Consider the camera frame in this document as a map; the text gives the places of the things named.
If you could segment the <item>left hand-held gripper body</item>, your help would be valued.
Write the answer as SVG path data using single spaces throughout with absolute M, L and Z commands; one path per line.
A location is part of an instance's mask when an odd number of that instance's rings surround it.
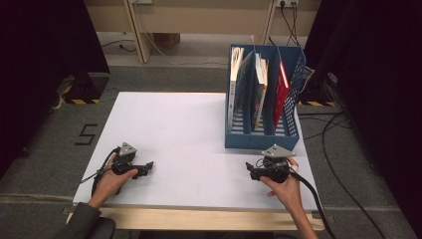
M 111 165 L 111 170 L 116 175 L 123 175 L 133 169 L 137 168 L 132 164 L 135 158 L 137 149 L 127 142 L 118 146 L 114 151 L 114 158 Z

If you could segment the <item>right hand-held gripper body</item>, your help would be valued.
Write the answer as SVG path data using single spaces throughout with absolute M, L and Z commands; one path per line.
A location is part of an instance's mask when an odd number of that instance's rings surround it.
M 275 182 L 282 183 L 291 172 L 288 157 L 294 155 L 292 151 L 274 144 L 263 151 L 263 157 L 259 160 L 257 166 L 263 168 L 260 172 L 264 173 L 264 176 L 271 178 Z

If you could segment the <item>blue plastic file rack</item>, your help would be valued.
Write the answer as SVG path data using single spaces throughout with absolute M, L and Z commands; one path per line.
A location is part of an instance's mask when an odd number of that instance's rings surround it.
M 227 129 L 227 104 L 229 91 L 229 77 L 231 65 L 231 48 L 244 47 L 245 55 L 249 51 L 253 52 L 251 81 L 248 93 L 249 110 L 246 117 L 238 121 L 238 128 L 231 131 Z M 263 124 L 259 121 L 259 127 L 254 129 L 254 111 L 256 95 L 256 54 L 260 54 L 262 59 L 267 59 L 268 68 L 268 88 L 264 101 Z M 273 124 L 273 104 L 275 100 L 280 61 L 283 61 L 287 71 L 290 90 L 286 98 L 284 110 L 277 127 Z M 302 76 L 306 66 L 306 57 L 299 47 L 270 46 L 270 45 L 236 45 L 230 46 L 227 94 L 225 103 L 225 146 L 227 148 L 265 149 L 273 144 L 278 144 L 288 150 L 295 148 L 301 135 L 298 124 L 295 120 L 296 104 L 299 91 L 302 85 Z

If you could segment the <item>yellow paperback book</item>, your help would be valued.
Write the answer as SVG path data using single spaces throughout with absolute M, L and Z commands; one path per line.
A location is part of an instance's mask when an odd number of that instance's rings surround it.
M 254 111 L 254 129 L 259 127 L 260 115 L 261 115 L 261 100 L 263 97 L 265 80 L 263 76 L 262 58 L 260 54 L 256 54 L 256 95 L 255 95 L 255 111 Z

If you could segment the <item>red book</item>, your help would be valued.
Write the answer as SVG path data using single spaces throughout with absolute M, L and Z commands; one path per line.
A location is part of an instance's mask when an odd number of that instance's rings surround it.
M 278 81 L 277 81 L 277 87 L 276 87 L 276 94 L 275 94 L 275 100 L 273 104 L 273 124 L 274 127 L 277 127 L 279 120 L 281 118 L 281 115 L 284 110 L 284 105 L 286 98 L 289 94 L 290 90 L 290 83 L 287 75 L 287 71 L 285 68 L 285 64 L 283 61 L 280 61 L 280 68 L 279 68 L 279 74 L 278 74 Z

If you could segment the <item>white picture book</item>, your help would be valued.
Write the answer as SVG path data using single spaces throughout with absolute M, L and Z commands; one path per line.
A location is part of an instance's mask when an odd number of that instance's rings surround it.
M 253 52 L 245 55 L 244 47 L 231 48 L 231 65 L 229 77 L 229 91 L 227 104 L 227 129 L 228 131 L 238 128 L 238 121 L 248 115 L 249 110 L 249 87 Z

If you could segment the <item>person's right hand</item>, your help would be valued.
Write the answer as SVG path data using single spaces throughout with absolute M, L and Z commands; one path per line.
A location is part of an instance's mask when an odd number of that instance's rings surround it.
M 260 180 L 270 188 L 267 195 L 276 196 L 291 214 L 304 212 L 300 182 L 297 179 L 289 175 L 283 183 L 275 182 L 266 176 L 261 176 Z

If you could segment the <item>person's left hand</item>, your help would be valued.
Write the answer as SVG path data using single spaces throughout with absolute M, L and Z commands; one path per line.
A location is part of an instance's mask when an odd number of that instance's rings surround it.
M 114 162 L 114 158 L 115 153 L 108 159 L 106 170 L 102 174 L 102 178 L 98 182 L 92 198 L 88 202 L 90 207 L 100 209 L 111 196 L 117 193 L 122 185 L 137 174 L 136 169 L 132 169 L 121 175 L 113 173 L 111 165 Z

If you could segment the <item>dark rounded object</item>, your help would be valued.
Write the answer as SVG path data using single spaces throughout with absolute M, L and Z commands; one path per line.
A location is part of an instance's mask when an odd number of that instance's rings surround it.
M 86 239 L 112 239 L 116 223 L 110 218 L 100 217 Z

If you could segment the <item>light wooden table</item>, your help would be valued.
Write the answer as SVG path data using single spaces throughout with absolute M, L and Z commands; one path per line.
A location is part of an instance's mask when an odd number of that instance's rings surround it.
M 292 231 L 289 213 L 154 208 L 102 208 L 117 229 L 204 231 Z

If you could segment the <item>black stand base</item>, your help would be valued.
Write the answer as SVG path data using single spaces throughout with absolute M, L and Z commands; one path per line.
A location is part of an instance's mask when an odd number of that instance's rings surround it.
M 315 70 L 306 67 L 302 76 L 298 104 L 301 106 L 334 107 L 336 103 L 337 76 L 328 73 L 321 80 L 314 80 Z
M 86 80 L 71 80 L 62 94 L 66 104 L 89 105 L 98 104 L 109 80 L 106 73 L 88 73 Z

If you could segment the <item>black curtain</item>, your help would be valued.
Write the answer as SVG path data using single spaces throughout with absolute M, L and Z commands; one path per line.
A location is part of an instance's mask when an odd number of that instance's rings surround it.
M 0 178 L 68 76 L 108 65 L 84 0 L 0 0 Z
M 422 0 L 320 0 L 306 55 L 422 239 Z

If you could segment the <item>brown cardboard box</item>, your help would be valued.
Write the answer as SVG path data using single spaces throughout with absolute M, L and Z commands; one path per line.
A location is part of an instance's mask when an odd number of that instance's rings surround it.
M 179 33 L 154 33 L 154 43 L 158 48 L 172 49 L 180 43 Z

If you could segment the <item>beige wooden desk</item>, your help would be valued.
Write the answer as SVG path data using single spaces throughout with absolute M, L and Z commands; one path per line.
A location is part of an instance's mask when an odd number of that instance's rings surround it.
M 126 32 L 134 37 L 138 59 L 150 58 L 154 33 L 248 35 L 254 44 L 271 37 L 310 34 L 321 0 L 299 0 L 278 8 L 276 0 L 84 0 L 98 32 Z

